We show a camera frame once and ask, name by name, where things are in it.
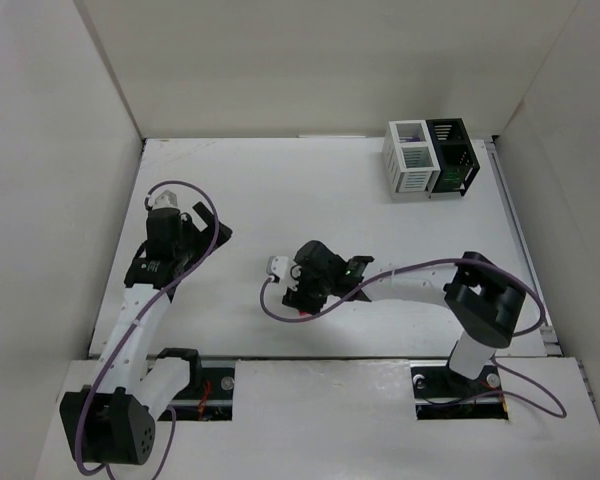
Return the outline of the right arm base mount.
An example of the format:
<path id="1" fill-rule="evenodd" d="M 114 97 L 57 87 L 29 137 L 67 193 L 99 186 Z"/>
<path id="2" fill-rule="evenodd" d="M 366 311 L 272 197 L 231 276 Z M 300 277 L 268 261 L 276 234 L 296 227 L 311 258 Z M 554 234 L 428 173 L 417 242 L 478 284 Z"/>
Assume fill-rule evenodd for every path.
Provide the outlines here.
<path id="1" fill-rule="evenodd" d="M 418 420 L 507 420 L 501 379 L 495 366 L 485 366 L 475 380 L 443 365 L 411 367 Z"/>

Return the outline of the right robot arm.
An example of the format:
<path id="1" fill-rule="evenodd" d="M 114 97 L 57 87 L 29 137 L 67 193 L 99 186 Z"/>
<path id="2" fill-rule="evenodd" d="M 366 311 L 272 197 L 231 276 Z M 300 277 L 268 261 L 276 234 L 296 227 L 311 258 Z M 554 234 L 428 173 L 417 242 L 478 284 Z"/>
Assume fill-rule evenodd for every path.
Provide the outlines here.
<path id="1" fill-rule="evenodd" d="M 282 304 L 317 316 L 333 297 L 345 301 L 407 301 L 449 310 L 463 328 L 448 358 L 448 369 L 476 380 L 490 358 L 514 336 L 526 290 L 477 252 L 459 262 L 427 262 L 405 268 L 372 256 L 345 259 L 317 240 L 294 257 L 274 256 L 268 271 L 286 286 Z"/>

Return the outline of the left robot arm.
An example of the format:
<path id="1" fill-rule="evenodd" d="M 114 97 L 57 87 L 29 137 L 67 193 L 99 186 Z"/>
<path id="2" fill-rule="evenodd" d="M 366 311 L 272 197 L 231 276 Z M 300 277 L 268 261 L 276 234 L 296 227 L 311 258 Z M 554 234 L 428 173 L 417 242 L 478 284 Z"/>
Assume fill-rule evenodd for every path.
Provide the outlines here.
<path id="1" fill-rule="evenodd" d="M 66 392 L 62 425 L 74 462 L 143 465 L 155 427 L 175 396 L 201 370 L 194 349 L 162 354 L 152 369 L 146 359 L 157 328 L 185 274 L 232 235 L 214 209 L 198 202 L 192 213 L 172 200 L 158 201 L 146 219 L 146 239 L 124 277 L 123 302 L 92 378 Z"/>

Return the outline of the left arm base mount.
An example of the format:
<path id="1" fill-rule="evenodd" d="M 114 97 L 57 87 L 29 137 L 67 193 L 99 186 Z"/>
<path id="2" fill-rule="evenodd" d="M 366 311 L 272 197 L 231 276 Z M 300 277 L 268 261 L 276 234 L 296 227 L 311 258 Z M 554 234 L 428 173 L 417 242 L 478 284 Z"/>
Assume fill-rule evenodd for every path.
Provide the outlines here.
<path id="1" fill-rule="evenodd" d="M 150 361 L 148 371 L 158 360 L 171 358 L 185 361 L 190 370 L 189 383 L 170 403 L 176 411 L 177 420 L 231 421 L 236 362 L 205 358 L 196 349 L 165 348 Z"/>

